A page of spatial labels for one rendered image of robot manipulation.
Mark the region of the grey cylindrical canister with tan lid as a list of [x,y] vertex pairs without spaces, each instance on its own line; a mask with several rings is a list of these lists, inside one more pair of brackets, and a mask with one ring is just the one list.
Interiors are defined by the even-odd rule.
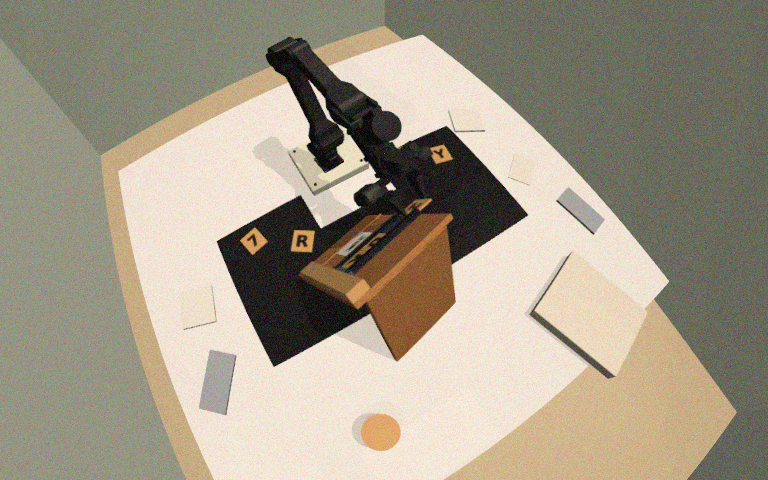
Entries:
[[397,420],[387,414],[379,413],[363,422],[361,436],[369,448],[375,451],[387,451],[397,444],[401,430]]

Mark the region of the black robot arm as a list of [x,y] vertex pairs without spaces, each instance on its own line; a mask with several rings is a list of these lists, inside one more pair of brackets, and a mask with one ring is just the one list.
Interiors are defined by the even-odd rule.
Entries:
[[[402,125],[398,116],[391,111],[383,111],[376,100],[365,95],[353,83],[337,78],[310,47],[302,37],[288,37],[269,47],[265,56],[273,69],[287,78],[310,124],[308,137],[311,142],[306,145],[308,151],[315,156],[315,163],[327,173],[344,162],[338,155],[337,147],[344,143],[345,134],[338,125],[347,129],[347,134],[362,153],[397,139]],[[327,119],[310,81],[325,97],[326,109],[334,122]],[[376,165],[382,177],[389,173],[403,177],[417,168],[416,158],[421,153],[416,142],[407,141],[400,149],[394,143],[387,147],[389,150],[383,154],[380,150],[375,152]]]

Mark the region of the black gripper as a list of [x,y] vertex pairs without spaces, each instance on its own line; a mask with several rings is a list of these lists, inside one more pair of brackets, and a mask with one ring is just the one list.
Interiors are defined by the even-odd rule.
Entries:
[[[390,142],[390,143],[393,143]],[[353,193],[353,199],[358,207],[360,206],[369,206],[373,204],[375,201],[380,201],[402,216],[406,217],[407,213],[405,209],[402,207],[402,205],[399,203],[399,201],[394,196],[393,189],[388,190],[386,187],[389,183],[391,183],[394,179],[396,179],[398,176],[389,173],[386,176],[381,176],[375,160],[375,152],[380,150],[383,153],[389,150],[387,145],[390,144],[389,142],[380,144],[373,148],[372,150],[368,150],[364,154],[364,162],[368,162],[373,170],[375,171],[374,176],[376,179],[379,178],[379,180],[376,183],[373,184],[367,184],[363,186],[360,190]],[[432,157],[433,153],[431,149],[423,144],[418,146],[420,149],[420,156],[416,158],[417,162],[417,168],[411,169],[411,171],[408,172],[408,174],[405,176],[407,180],[410,182],[412,187],[415,189],[417,194],[421,196],[422,199],[426,198],[423,181],[422,181],[422,170],[425,167],[426,163],[422,163],[420,161],[426,161],[429,157]],[[390,177],[391,176],[391,177]],[[390,177],[390,178],[389,178]]]

